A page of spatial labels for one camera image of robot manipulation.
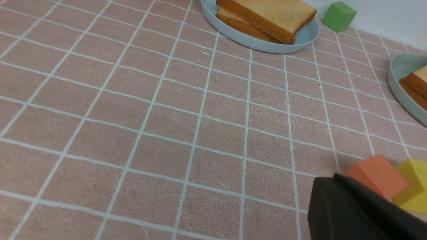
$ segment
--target foam cube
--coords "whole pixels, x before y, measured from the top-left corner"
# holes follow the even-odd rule
[[[393,197],[394,203],[406,211],[427,214],[427,162],[407,159],[396,170],[409,186]]]
[[[322,23],[334,32],[342,32],[348,28],[356,13],[357,11],[343,2],[333,3],[326,11]]]
[[[408,182],[381,154],[357,162],[347,173],[385,199],[408,186]]]

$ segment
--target oval plate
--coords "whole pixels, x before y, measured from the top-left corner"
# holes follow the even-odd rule
[[[400,86],[400,79],[427,65],[427,56],[415,53],[404,53],[395,56],[387,73],[390,88],[400,104],[416,120],[427,127],[427,111],[418,105]]]
[[[224,36],[243,46],[261,52],[294,53],[308,46],[319,35],[319,24],[316,19],[313,19],[296,33],[294,45],[270,43],[248,36],[223,23],[215,16],[218,11],[216,0],[202,0],[202,10],[206,19]]]

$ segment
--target bread slice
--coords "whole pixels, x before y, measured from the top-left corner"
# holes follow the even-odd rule
[[[427,66],[409,74],[404,82],[424,98],[427,98]]]
[[[406,80],[408,77],[403,78],[399,81],[400,86],[405,90],[405,92],[424,110],[427,111],[427,98],[423,97],[420,93],[415,91],[412,87],[408,86]]]
[[[227,12],[223,8],[218,9],[218,11],[216,12],[216,17],[223,21],[225,24],[229,25],[230,27],[251,37],[271,43],[282,43],[281,41],[254,27],[247,21]]]
[[[292,43],[317,12],[300,0],[216,0],[216,4],[284,44]]]

